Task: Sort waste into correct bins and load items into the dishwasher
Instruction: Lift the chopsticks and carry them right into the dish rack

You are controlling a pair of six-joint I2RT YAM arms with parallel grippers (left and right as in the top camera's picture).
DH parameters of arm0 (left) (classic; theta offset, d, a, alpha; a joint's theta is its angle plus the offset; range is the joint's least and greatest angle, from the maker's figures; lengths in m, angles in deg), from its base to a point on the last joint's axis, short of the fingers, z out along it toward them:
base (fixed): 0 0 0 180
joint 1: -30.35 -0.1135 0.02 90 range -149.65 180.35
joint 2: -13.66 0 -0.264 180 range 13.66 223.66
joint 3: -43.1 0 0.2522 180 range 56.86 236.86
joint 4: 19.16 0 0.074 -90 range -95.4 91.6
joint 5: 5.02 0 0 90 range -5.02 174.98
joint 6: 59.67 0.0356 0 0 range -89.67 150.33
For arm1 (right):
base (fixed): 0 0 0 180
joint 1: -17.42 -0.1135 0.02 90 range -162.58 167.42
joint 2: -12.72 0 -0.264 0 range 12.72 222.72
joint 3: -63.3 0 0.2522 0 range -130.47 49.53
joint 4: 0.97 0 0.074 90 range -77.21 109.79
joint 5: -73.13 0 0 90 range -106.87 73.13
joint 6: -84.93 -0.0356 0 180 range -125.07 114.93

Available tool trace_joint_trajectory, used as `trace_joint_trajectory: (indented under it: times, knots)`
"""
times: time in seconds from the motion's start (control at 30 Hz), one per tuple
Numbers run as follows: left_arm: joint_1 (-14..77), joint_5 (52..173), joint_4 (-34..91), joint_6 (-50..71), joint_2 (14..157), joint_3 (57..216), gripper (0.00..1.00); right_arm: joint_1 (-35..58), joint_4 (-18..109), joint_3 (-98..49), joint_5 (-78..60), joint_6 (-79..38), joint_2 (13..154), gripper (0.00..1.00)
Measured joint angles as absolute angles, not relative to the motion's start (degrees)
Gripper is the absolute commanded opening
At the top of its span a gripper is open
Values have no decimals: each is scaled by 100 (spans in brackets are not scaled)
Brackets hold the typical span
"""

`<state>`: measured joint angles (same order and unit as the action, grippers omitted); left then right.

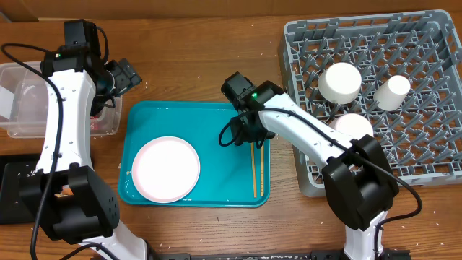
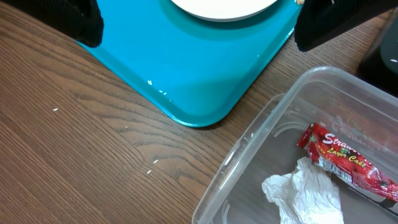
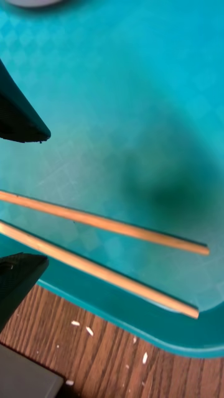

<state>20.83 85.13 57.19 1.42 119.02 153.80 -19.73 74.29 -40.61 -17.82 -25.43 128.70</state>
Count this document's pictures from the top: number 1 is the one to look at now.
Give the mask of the red snack wrapper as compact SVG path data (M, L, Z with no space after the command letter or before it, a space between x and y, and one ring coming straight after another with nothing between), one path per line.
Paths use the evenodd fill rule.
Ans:
M104 119L104 116L100 113L96 116L90 117L90 130L98 131L101 128L101 121Z

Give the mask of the large white plate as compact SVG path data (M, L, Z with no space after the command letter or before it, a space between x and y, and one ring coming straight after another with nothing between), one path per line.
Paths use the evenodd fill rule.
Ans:
M199 181L201 162L197 151L184 139L162 136L146 143L136 154L131 176L136 190L160 204L188 195Z

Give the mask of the pale green bowl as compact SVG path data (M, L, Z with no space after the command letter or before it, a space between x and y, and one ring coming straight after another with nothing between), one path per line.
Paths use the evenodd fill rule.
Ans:
M362 77L359 70L348 63L331 65L318 79L318 91L328 102L345 105L359 94Z

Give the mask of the small white plate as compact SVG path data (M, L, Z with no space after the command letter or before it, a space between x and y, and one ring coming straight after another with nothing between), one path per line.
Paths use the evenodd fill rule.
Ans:
M355 113L342 115L334 119L329 126L353 139L361 139L364 135L374 136L372 124L364 116Z

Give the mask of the white upside-down cup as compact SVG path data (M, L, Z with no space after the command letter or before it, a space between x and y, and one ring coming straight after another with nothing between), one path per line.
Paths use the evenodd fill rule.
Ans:
M374 101L378 101L379 109L394 111L400 108L411 89L410 81L401 75L392 76L375 92Z

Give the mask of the orange carrot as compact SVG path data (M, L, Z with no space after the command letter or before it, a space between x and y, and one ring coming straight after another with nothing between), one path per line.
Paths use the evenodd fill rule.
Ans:
M55 197L57 198L63 198L63 197L66 197L66 196L73 196L73 191L70 189L69 185L65 185L65 186L62 186L61 187L61 190L54 194Z

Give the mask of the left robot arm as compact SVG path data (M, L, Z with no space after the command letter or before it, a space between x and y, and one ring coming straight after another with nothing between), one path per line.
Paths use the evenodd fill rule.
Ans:
M46 51L37 75L48 90L43 150L19 195L35 218L35 230L53 241L95 250L105 259L154 259L144 239L120 219L112 188L96 174L90 154L90 119L140 84L125 60L108 58L108 40L93 22L64 23L65 43Z

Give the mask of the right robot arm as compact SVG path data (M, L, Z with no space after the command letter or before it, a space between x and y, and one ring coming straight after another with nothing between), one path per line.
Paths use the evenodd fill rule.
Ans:
M279 135L312 160L321 171L328 205L346 226L341 259L384 259L382 228L398 184L383 148L366 134L342 134L299 107L270 81L255 86L236 72L221 87L238 115L225 125L231 144L262 148Z

